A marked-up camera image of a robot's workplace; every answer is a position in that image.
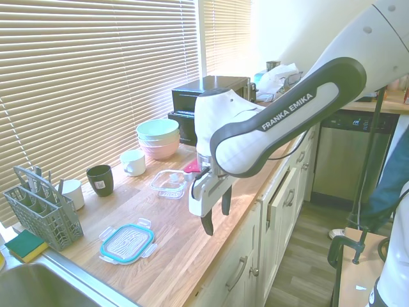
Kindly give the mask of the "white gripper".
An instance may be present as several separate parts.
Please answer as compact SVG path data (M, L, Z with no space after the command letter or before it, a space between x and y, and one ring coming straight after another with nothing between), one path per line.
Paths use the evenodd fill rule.
M222 213L229 215L231 195L236 178L230 175L204 174L190 186L189 211L201 217L201 223L207 235L213 235L212 208L222 200Z

